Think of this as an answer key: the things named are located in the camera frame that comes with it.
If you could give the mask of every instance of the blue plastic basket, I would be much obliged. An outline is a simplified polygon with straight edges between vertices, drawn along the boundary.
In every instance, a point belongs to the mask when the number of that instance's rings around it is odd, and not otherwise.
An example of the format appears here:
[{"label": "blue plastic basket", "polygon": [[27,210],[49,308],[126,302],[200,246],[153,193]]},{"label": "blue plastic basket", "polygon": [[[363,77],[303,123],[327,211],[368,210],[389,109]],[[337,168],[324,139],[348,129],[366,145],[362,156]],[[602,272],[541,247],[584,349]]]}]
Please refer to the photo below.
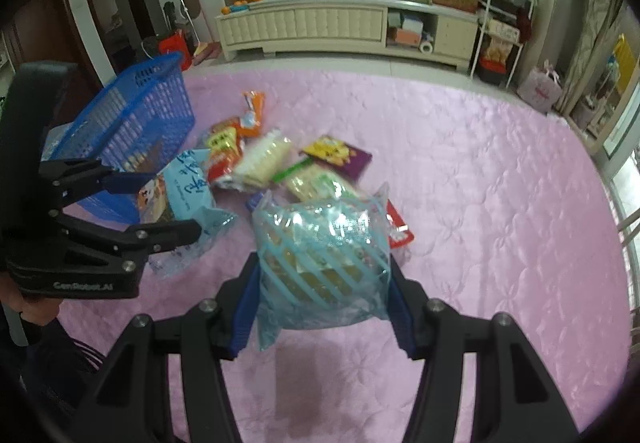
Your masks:
[{"label": "blue plastic basket", "polygon": [[[122,171],[160,171],[195,123],[181,62],[181,53],[171,53],[120,73],[76,118],[51,158],[100,158]],[[140,221],[135,196],[100,192],[79,204],[100,219]]]}]

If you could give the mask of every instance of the brown wooden door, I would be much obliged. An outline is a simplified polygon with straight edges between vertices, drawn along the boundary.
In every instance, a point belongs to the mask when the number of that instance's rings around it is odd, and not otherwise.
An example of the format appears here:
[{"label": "brown wooden door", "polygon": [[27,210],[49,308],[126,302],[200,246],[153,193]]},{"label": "brown wooden door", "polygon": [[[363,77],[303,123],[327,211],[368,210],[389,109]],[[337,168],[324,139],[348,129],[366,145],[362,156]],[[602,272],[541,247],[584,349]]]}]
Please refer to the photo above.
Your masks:
[{"label": "brown wooden door", "polygon": [[73,121],[102,89],[79,37],[67,0],[22,0],[4,26],[9,56],[17,68],[34,60],[78,64],[65,102],[52,125]]}]

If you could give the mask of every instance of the human hand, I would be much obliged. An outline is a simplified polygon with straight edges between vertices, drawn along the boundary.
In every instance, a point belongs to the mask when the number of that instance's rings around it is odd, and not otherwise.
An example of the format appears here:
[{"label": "human hand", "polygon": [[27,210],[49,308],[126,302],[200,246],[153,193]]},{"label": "human hand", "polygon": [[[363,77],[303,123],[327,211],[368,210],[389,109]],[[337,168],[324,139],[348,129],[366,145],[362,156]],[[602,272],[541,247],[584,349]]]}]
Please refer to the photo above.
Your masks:
[{"label": "human hand", "polygon": [[60,298],[25,298],[8,273],[0,273],[0,302],[20,313],[23,320],[46,326],[60,311]]}]

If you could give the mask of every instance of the circular wall decoration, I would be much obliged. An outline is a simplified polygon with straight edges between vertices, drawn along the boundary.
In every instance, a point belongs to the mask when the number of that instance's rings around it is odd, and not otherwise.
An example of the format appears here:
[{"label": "circular wall decoration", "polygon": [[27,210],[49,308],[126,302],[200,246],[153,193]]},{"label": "circular wall decoration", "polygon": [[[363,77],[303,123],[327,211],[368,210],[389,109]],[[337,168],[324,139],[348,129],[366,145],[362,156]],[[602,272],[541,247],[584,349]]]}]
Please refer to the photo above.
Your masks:
[{"label": "circular wall decoration", "polygon": [[[192,19],[195,19],[200,16],[200,12],[202,11],[202,8],[200,7],[199,0],[184,0],[184,5],[187,7],[187,10],[189,11],[189,16]],[[180,5],[180,13],[182,13],[183,17],[185,18],[187,17],[182,5]]]}]

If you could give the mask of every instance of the bed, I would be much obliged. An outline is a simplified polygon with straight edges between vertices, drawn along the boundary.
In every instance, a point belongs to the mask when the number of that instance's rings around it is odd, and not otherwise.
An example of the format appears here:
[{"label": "bed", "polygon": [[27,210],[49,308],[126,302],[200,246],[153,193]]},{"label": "bed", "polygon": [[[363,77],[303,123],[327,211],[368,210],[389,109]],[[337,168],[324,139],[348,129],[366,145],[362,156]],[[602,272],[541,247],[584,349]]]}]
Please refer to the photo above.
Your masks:
[{"label": "bed", "polygon": [[[388,181],[416,240],[402,270],[460,312],[514,315],[583,429],[616,392],[630,343],[626,275],[600,179],[561,121],[459,89],[325,71],[245,71],[185,78],[196,114],[186,145],[242,109],[241,91],[267,93],[266,126],[297,144],[320,134],[373,153],[361,186]],[[254,248],[241,197],[234,229],[181,275],[145,272],[140,296],[66,301],[71,336],[107,352],[138,312],[160,319],[215,295]],[[401,441],[422,364],[377,319],[324,331],[283,331],[249,346],[223,372],[246,442]],[[456,441],[468,441],[473,356]],[[174,430],[187,437],[179,366],[171,362]]]}]

